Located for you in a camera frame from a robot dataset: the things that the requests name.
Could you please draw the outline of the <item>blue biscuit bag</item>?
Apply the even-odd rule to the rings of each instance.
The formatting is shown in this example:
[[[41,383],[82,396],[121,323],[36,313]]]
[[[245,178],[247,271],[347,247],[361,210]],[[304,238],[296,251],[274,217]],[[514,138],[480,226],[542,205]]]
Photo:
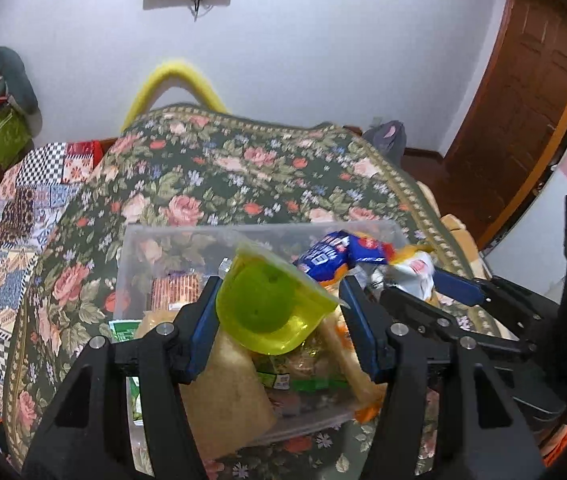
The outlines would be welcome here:
[[[341,281],[358,263],[388,264],[396,247],[376,238],[346,231],[331,232],[321,238],[294,265],[320,285]]]

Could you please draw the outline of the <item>brown wooden door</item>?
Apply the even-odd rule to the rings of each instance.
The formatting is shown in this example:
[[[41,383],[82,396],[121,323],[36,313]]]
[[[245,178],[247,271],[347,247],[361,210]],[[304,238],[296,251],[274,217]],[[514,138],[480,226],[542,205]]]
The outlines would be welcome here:
[[[512,221],[567,133],[567,0],[507,0],[477,94],[445,156],[480,247]]]

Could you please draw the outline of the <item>grey backpack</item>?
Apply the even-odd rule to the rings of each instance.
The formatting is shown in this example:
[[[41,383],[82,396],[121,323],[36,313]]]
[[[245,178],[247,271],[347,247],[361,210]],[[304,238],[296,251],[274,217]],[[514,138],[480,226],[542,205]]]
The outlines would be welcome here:
[[[393,165],[401,165],[405,153],[407,136],[405,126],[399,120],[391,120],[369,128],[363,138]]]

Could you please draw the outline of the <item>patchwork quilt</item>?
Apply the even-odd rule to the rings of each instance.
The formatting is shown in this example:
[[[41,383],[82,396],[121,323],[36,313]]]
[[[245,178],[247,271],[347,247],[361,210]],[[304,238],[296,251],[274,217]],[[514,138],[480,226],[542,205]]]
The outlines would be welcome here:
[[[102,156],[98,141],[49,143],[0,181],[0,416],[11,334],[36,260]]]

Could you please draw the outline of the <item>green jelly cup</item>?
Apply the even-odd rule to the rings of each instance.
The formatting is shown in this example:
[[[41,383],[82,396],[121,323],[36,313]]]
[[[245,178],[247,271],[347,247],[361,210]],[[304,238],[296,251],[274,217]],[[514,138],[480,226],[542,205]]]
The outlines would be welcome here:
[[[221,329],[249,351],[299,347],[342,301],[258,243],[237,245],[215,299]]]

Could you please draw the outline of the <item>clear plastic storage bin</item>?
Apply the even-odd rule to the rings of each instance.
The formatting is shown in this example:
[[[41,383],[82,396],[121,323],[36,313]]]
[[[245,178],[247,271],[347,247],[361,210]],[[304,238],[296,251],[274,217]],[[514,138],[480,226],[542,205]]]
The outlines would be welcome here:
[[[112,327],[139,338],[201,302],[187,336],[187,420],[204,458],[349,420],[384,388],[362,370],[338,302],[343,276],[369,285],[406,245],[392,221],[145,228],[124,236]]]

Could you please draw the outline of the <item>floral green bedspread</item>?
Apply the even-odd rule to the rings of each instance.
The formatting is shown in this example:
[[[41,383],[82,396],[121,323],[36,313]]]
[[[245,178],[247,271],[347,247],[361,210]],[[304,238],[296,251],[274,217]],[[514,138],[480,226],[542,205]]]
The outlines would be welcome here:
[[[105,335],[127,226],[392,220],[471,276],[449,226],[408,174],[344,128],[302,129],[176,105],[139,116],[52,229],[11,338],[4,424],[21,465],[60,382]]]

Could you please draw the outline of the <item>grey plush pillow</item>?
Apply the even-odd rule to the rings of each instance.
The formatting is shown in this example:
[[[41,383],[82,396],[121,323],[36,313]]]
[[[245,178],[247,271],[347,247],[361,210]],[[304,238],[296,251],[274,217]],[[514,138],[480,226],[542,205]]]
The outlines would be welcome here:
[[[34,115],[38,111],[37,98],[22,59],[7,47],[0,47],[0,98],[2,96],[23,115]]]

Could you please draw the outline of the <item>yellow curved headboard tube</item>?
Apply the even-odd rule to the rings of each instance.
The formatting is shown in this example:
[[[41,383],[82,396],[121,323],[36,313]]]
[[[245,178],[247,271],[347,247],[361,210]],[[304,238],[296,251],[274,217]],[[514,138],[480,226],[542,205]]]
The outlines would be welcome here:
[[[184,60],[171,60],[156,67],[142,84],[126,113],[120,131],[125,131],[137,116],[149,112],[151,106],[169,88],[185,90],[208,110],[218,113],[229,112],[210,80],[198,68]]]

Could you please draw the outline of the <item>beige wafer pack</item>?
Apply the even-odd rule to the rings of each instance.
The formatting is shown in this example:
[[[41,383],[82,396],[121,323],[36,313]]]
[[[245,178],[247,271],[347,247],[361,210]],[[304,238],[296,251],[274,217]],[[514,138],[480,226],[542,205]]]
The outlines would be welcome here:
[[[224,330],[215,336],[206,368],[180,386],[180,396],[203,460],[244,448],[277,422],[250,353]]]

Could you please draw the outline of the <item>yellow cracker pack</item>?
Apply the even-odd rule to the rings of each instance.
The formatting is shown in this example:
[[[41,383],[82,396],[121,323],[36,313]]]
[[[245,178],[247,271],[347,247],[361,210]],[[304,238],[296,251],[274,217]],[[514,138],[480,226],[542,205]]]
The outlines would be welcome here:
[[[318,325],[320,335],[337,359],[341,372],[356,398],[354,418],[360,424],[375,419],[382,408],[387,385],[375,384],[361,369],[351,334],[340,307],[326,316]]]

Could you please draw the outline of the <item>red white snack packet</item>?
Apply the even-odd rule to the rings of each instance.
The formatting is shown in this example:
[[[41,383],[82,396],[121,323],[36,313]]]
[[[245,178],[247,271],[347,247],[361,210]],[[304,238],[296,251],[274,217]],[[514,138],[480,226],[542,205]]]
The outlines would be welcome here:
[[[171,273],[152,281],[149,309],[180,310],[186,304],[193,304],[200,294],[201,278],[198,273]]]

